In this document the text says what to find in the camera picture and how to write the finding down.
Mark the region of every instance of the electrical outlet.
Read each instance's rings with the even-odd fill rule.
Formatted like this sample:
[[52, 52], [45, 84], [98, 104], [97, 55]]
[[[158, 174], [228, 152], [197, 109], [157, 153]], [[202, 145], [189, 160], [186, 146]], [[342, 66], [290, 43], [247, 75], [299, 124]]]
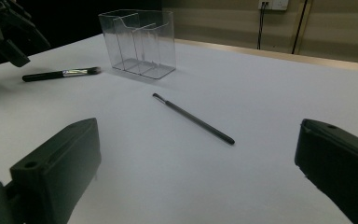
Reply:
[[273, 0], [258, 0], [258, 9], [261, 9], [263, 2], [267, 3], [266, 9], [271, 10], [273, 6]]
[[272, 10], [285, 11], [288, 4], [289, 0], [274, 0], [272, 3]]

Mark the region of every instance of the black handle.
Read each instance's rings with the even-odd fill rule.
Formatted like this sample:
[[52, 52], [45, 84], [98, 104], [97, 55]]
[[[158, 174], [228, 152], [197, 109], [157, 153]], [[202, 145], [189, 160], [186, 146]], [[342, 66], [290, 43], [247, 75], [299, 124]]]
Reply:
[[24, 82], [31, 82], [31, 81], [55, 79], [55, 78], [60, 78], [60, 77], [63, 77], [62, 72], [52, 72], [52, 73], [42, 73], [42, 74], [23, 76], [22, 80]]
[[234, 139], [228, 137], [227, 135], [225, 135], [224, 133], [222, 133], [219, 130], [215, 129], [211, 125], [205, 123], [204, 121], [194, 117], [193, 115], [191, 115], [190, 113], [188, 113], [187, 111], [182, 109], [181, 107], [179, 107], [177, 105], [174, 105], [173, 103], [171, 103], [169, 101], [165, 101], [165, 105], [169, 106], [171, 109], [175, 110], [176, 112], [178, 112], [179, 114], [185, 116], [186, 118], [191, 119], [192, 121], [197, 123], [199, 126], [201, 126], [202, 128], [206, 129], [210, 133], [216, 135], [217, 137], [219, 137], [223, 141], [229, 143], [230, 145], [234, 145], [234, 143], [235, 143]]

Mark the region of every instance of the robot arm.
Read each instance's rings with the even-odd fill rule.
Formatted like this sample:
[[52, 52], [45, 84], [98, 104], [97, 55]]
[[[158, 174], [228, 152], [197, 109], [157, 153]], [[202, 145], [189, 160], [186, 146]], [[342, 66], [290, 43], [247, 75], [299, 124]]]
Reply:
[[0, 54], [18, 67], [24, 66], [30, 60], [9, 38], [4, 36], [6, 30], [16, 28], [23, 32], [24, 37], [40, 51], [50, 48], [49, 42], [30, 19], [31, 15], [17, 3], [0, 0]]
[[97, 119], [65, 127], [0, 182], [0, 224], [66, 224], [100, 163]]

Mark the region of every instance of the white tabletop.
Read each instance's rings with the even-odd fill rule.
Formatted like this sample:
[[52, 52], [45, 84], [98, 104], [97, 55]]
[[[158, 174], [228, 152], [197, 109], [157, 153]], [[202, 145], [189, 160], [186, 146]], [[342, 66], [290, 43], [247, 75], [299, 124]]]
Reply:
[[[69, 223], [350, 223], [294, 164], [302, 119], [358, 136], [358, 71], [176, 44], [151, 80], [111, 68], [101, 35], [0, 65], [0, 181], [65, 126], [98, 120], [103, 162]], [[97, 76], [23, 75], [101, 66]], [[152, 97], [232, 137], [231, 146]]]

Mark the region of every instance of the wall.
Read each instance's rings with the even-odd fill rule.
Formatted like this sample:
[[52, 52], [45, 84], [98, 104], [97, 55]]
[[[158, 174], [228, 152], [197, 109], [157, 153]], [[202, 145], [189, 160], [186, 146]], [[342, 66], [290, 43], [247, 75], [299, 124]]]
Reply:
[[[266, 12], [261, 49], [291, 52], [301, 2], [289, 0], [286, 11]], [[162, 1], [164, 10], [174, 12], [176, 38], [250, 49], [257, 45], [257, 5], [258, 0]], [[358, 1], [313, 0], [306, 25], [299, 54], [358, 62]]]

